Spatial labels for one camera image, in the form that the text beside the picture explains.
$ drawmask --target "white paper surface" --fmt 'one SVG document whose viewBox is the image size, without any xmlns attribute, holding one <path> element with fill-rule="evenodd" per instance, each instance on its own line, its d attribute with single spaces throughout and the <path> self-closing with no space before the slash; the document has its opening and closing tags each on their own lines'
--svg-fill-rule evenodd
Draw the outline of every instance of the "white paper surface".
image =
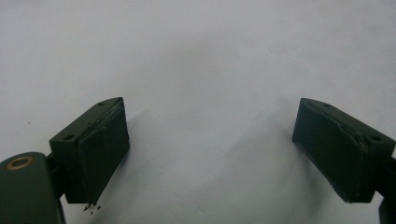
<svg viewBox="0 0 396 224">
<path fill-rule="evenodd" d="M 388 0 L 2 1 L 0 160 L 122 96 L 131 150 L 67 223 L 378 223 L 291 135 L 307 97 L 396 138 L 395 24 Z"/>
</svg>

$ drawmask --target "white background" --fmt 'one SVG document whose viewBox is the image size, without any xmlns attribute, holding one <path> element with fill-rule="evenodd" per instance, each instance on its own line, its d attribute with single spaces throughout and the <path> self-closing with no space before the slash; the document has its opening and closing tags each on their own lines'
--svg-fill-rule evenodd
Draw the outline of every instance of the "white background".
<svg viewBox="0 0 396 224">
<path fill-rule="evenodd" d="M 0 161 L 125 100 L 131 150 L 69 224 L 378 223 L 290 139 L 301 97 L 396 138 L 395 84 L 390 0 L 0 3 Z"/>
</svg>

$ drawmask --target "mounting hole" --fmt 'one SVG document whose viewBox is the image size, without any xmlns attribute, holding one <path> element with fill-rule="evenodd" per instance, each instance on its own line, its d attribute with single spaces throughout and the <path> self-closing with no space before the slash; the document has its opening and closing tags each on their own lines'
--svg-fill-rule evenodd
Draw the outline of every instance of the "mounting hole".
<svg viewBox="0 0 396 224">
<path fill-rule="evenodd" d="M 374 141 L 376 141 L 376 142 L 381 141 L 381 138 L 380 138 L 380 137 L 377 137 L 377 136 L 372 136 L 372 139 L 373 139 Z"/>
<path fill-rule="evenodd" d="M 7 164 L 6 168 L 8 170 L 19 170 L 23 167 L 30 165 L 32 162 L 33 162 L 33 157 L 31 156 L 18 157 L 10 161 Z"/>
<path fill-rule="evenodd" d="M 73 134 L 69 134 L 69 135 L 64 137 L 64 140 L 67 141 L 67 140 L 70 140 L 72 138 L 74 138 L 74 135 Z"/>
</svg>

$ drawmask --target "small debris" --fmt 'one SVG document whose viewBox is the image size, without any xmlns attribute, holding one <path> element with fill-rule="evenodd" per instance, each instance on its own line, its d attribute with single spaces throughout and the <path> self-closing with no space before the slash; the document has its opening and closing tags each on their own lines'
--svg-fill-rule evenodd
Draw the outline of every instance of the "small debris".
<svg viewBox="0 0 396 224">
<path fill-rule="evenodd" d="M 90 203 L 85 206 L 84 212 L 87 211 L 89 208 L 91 208 L 91 204 Z"/>
</svg>

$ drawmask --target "screw hole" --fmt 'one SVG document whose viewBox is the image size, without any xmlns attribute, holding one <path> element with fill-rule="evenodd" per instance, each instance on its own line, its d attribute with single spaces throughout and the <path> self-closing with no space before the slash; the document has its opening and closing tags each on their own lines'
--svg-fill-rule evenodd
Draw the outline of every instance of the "screw hole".
<svg viewBox="0 0 396 224">
<path fill-rule="evenodd" d="M 67 140 L 70 140 L 72 138 L 74 138 L 74 135 L 73 134 L 69 134 L 66 137 L 64 137 L 64 140 L 67 141 Z"/>
<path fill-rule="evenodd" d="M 380 138 L 380 137 L 377 137 L 377 136 L 372 136 L 372 139 L 373 139 L 374 141 L 376 141 L 376 142 L 381 141 L 381 138 Z"/>
</svg>

